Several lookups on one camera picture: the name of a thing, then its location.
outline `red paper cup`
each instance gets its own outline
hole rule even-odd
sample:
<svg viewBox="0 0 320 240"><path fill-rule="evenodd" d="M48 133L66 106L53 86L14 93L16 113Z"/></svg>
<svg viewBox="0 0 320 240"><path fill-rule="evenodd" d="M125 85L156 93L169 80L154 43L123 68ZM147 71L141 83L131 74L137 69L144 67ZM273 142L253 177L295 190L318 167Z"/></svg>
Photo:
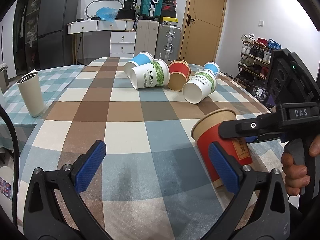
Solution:
<svg viewBox="0 0 320 240"><path fill-rule="evenodd" d="M236 158L240 165L252 164L252 158L244 138L222 139L218 128L223 121L236 120L236 113L230 109L220 109L200 119L192 128L191 136L196 141L202 159L207 167L214 187L223 185L218 173L212 165L208 148L209 144L217 141L225 151Z"/></svg>
<svg viewBox="0 0 320 240"><path fill-rule="evenodd" d="M189 64L181 59L174 60L169 65L169 72L170 81L168 87L171 90L181 91L191 73Z"/></svg>

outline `screw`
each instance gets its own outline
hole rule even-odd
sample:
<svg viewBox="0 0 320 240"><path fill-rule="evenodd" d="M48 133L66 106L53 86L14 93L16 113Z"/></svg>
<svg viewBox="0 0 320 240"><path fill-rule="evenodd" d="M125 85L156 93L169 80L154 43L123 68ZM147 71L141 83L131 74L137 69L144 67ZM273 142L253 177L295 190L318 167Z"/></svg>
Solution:
<svg viewBox="0 0 320 240"><path fill-rule="evenodd" d="M251 167L249 165L243 166L244 171L251 171Z"/></svg>
<svg viewBox="0 0 320 240"><path fill-rule="evenodd" d="M71 164L65 164L65 165L63 165L62 169L63 169L64 171L70 171L70 169L71 169Z"/></svg>
<svg viewBox="0 0 320 240"><path fill-rule="evenodd" d="M33 172L34 172L35 174L38 174L38 173L40 173L40 171L41 171L41 168L35 168Z"/></svg>
<svg viewBox="0 0 320 240"><path fill-rule="evenodd" d="M279 175L281 173L279 169L273 169L273 172L274 172L274 174L277 174L277 175Z"/></svg>

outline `green leaf pattern on cup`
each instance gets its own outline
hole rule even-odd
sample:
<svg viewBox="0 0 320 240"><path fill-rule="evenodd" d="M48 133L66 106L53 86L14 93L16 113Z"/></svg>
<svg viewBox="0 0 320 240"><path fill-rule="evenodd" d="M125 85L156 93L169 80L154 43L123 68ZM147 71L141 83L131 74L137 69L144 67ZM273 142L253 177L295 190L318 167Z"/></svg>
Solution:
<svg viewBox="0 0 320 240"><path fill-rule="evenodd" d="M153 65L153 68L156 70L157 72L157 81L158 84L156 85L156 87L160 87L163 85L164 82L164 73L163 73L163 69L161 67L161 65L158 62L151 62L151 64Z"/></svg>
<svg viewBox="0 0 320 240"><path fill-rule="evenodd" d="M213 93L214 92L214 80L213 80L212 76L210 76L208 73L204 73L204 72L197 73L197 75L205 76L209 80L209 82L212 84L211 93Z"/></svg>

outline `checkered tablecloth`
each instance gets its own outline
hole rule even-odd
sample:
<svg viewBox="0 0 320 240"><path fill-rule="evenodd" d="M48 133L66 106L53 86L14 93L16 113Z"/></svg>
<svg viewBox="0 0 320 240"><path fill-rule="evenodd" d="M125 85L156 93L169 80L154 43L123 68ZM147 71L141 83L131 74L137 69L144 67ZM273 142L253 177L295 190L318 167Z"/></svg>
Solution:
<svg viewBox="0 0 320 240"><path fill-rule="evenodd" d="M107 155L81 193L100 225L121 240L199 239L232 195L224 187L212 187L191 138L193 125L220 108L233 109L239 119L267 109L223 74L216 91L197 105L164 87L135 90L123 71L126 61L101 58L89 64L35 127L20 157L18 218L23 219L34 168L60 169L100 139ZM199 68L191 65L192 74ZM278 141L250 149L259 170L281 169Z"/></svg>
<svg viewBox="0 0 320 240"><path fill-rule="evenodd" d="M39 81L45 107L48 108L65 87L81 72L84 65L72 65L39 71ZM22 151L31 132L40 120L32 117L22 99L17 83L4 94L5 111L9 115L18 137L19 151ZM9 130L0 118L0 147L13 150Z"/></svg>

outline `finger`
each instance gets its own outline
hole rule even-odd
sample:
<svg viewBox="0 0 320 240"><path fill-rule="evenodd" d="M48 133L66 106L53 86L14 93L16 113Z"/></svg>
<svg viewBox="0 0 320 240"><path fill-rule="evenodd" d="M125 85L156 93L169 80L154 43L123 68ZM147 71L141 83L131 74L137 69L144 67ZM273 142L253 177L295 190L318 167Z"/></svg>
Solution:
<svg viewBox="0 0 320 240"><path fill-rule="evenodd" d="M320 134L318 134L311 143L309 154L311 157L316 157L320 154Z"/></svg>
<svg viewBox="0 0 320 240"><path fill-rule="evenodd" d="M293 165L293 157L291 154L284 152L281 156L281 163L284 166L292 166Z"/></svg>
<svg viewBox="0 0 320 240"><path fill-rule="evenodd" d="M285 190L287 191L287 194L290 196L297 196L300 193L299 188L293 188L288 186L287 184L285 185Z"/></svg>
<svg viewBox="0 0 320 240"><path fill-rule="evenodd" d="M292 165L292 166L283 166L283 172L290 178L290 179L300 179L306 176L307 174L307 167L304 165Z"/></svg>
<svg viewBox="0 0 320 240"><path fill-rule="evenodd" d="M289 187L301 188L309 184L310 176L304 176L300 179L291 179L290 177L285 176L284 181Z"/></svg>

